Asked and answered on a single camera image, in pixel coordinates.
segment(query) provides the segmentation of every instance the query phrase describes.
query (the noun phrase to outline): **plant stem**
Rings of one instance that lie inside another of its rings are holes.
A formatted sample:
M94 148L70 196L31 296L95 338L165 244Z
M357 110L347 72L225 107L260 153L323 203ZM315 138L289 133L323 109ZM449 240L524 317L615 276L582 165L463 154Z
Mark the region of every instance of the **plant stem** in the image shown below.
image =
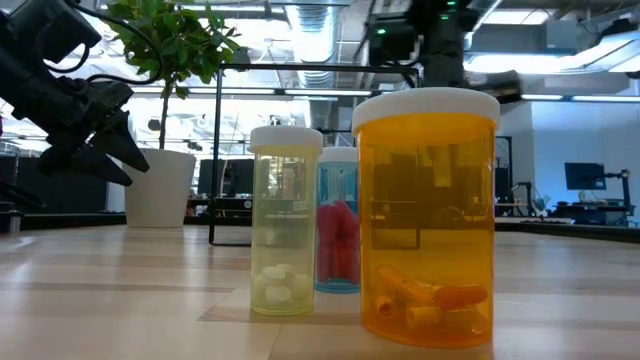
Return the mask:
M173 92L173 81L165 80L164 97L162 102L162 118L160 119L160 150L164 150L164 138L167 136L167 114L169 112L169 99Z

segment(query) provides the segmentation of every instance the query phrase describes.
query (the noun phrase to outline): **computer monitor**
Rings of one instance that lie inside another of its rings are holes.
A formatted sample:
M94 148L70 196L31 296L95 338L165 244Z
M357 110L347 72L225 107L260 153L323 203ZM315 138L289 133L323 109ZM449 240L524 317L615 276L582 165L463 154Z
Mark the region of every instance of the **computer monitor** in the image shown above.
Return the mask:
M567 190L607 190L604 165L564 163Z

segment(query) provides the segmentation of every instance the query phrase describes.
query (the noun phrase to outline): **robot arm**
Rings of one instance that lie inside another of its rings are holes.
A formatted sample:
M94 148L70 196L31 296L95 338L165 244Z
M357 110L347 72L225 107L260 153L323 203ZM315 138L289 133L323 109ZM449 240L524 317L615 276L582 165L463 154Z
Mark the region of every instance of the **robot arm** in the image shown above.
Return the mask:
M16 119L29 118L47 132L43 173L85 172L128 186L131 179L109 156L149 169L129 134L129 113L120 110L131 88L120 81L56 78L43 61L59 63L81 44L88 54L101 40L74 1L27 0L9 15L0 11L0 98L13 105Z

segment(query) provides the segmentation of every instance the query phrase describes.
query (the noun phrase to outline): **wooden table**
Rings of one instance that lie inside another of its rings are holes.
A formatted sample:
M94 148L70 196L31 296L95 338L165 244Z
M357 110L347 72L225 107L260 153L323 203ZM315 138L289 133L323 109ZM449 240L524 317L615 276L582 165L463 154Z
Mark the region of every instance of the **wooden table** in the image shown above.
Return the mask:
M430 350L364 330L357 295L318 294L304 317L252 315L250 249L210 247L207 231L0 237L0 359L640 359L638 245L498 233L493 345Z

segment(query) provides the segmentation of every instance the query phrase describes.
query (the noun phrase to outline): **orange pill bottle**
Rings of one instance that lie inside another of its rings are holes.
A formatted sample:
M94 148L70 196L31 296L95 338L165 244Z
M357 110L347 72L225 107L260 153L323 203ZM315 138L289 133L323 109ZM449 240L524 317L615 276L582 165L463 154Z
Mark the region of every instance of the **orange pill bottle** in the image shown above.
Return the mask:
M459 348L493 334L493 161L500 105L425 88L359 105L362 323Z

